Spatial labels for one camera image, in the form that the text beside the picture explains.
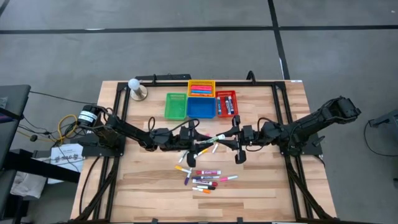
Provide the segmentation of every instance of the wooden tabletop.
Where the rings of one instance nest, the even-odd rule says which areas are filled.
[[[103,82],[99,105],[113,106],[116,85],[117,82],[113,81]],[[286,86],[293,119],[308,115],[310,109],[303,83],[286,81]],[[173,128],[180,124],[181,121],[164,118],[165,98],[168,92],[183,93],[187,87],[147,89],[149,94],[144,101],[137,102],[130,98],[127,122],[145,131],[151,116],[156,118],[155,128]],[[236,91],[241,126],[251,124],[253,129],[257,129],[257,120],[263,116],[277,121],[271,87],[224,86],[217,87],[217,90]],[[284,111],[281,94],[279,98]],[[230,128],[231,118],[215,118],[201,119],[197,130],[214,136]],[[196,169],[222,170],[222,176],[239,176],[228,182],[219,182],[218,188],[211,194],[193,191],[194,185],[191,182],[187,186],[183,184],[186,173],[174,168],[182,153],[162,152],[160,149],[147,152],[138,143],[128,139],[125,154],[120,160],[111,221],[149,222],[152,218],[158,218],[160,222],[233,222],[237,217],[243,217],[248,222],[295,220],[285,162],[277,146],[267,146],[258,152],[247,152],[247,161],[240,165],[235,164],[236,153],[222,145],[215,154],[200,156]],[[94,159],[84,161],[71,218],[78,216],[81,189]],[[302,156],[302,160],[309,191],[326,212],[335,216],[322,163],[313,156]],[[83,208],[97,191],[101,166],[102,158],[94,166],[88,179]],[[181,166],[188,167],[186,161]],[[302,195],[299,189],[297,192],[301,213],[305,217]],[[100,218],[104,217],[107,197],[106,192],[101,204]]]

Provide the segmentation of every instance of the floor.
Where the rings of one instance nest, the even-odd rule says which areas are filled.
[[[272,26],[266,0],[0,0],[0,30],[102,29],[191,26]],[[279,26],[378,26],[398,24],[395,0],[275,0]],[[1,34],[2,85],[96,102],[103,80],[137,75],[190,73],[193,78],[303,80],[315,111],[336,96],[350,97],[363,112],[356,122],[324,129],[326,173],[343,220],[398,223],[398,158],[370,152],[366,121],[397,108],[398,29],[285,30],[285,57],[272,30],[112,34]],[[284,66],[280,66],[280,55]],[[25,116],[55,130],[81,105],[30,95]],[[385,126],[368,129],[371,147],[398,154]],[[13,148],[50,145],[16,136]],[[76,185],[45,188],[31,203],[36,223],[68,220]]]

